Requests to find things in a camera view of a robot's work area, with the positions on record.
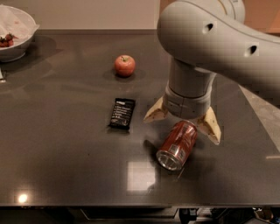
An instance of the red can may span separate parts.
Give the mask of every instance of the red can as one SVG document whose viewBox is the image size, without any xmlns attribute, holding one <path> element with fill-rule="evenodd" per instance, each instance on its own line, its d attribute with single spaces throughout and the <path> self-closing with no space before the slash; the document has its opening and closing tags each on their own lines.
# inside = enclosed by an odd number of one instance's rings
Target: red can
<svg viewBox="0 0 280 224">
<path fill-rule="evenodd" d="M 197 135 L 193 123 L 188 121 L 176 123 L 157 152 L 158 162 L 170 171 L 181 170 L 191 154 Z"/>
</svg>

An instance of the gray table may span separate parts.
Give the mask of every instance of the gray table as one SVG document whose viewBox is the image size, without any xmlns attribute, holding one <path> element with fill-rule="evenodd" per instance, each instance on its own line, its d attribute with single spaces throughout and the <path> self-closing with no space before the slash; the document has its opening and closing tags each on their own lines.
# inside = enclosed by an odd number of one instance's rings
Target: gray table
<svg viewBox="0 0 280 224">
<path fill-rule="evenodd" d="M 118 78 L 115 58 L 136 71 Z M 155 158 L 180 119 L 145 124 L 168 79 L 153 33 L 38 34 L 26 55 L 1 63 L 0 206 L 280 206 L 279 151 L 239 86 L 213 84 L 220 146 L 199 135 L 182 171 Z M 108 127 L 116 97 L 136 100 L 129 132 Z"/>
</svg>

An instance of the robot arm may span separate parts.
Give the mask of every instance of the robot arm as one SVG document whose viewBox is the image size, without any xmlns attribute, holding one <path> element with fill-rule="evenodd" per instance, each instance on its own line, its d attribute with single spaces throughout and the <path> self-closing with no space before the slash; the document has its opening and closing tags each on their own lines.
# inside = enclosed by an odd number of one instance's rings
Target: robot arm
<svg viewBox="0 0 280 224">
<path fill-rule="evenodd" d="M 242 0 L 178 0 L 161 14 L 158 39 L 173 56 L 163 104 L 183 119 L 210 108 L 216 74 L 280 105 L 280 39 L 242 24 Z"/>
</svg>

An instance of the red apple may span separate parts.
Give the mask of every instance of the red apple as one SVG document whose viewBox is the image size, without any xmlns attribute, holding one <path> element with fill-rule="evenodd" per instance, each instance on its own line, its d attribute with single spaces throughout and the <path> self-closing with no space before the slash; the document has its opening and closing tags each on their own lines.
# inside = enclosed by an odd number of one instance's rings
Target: red apple
<svg viewBox="0 0 280 224">
<path fill-rule="evenodd" d="M 115 60 L 115 71 L 121 77 L 129 77 L 135 69 L 135 61 L 129 55 L 121 55 Z"/>
</svg>

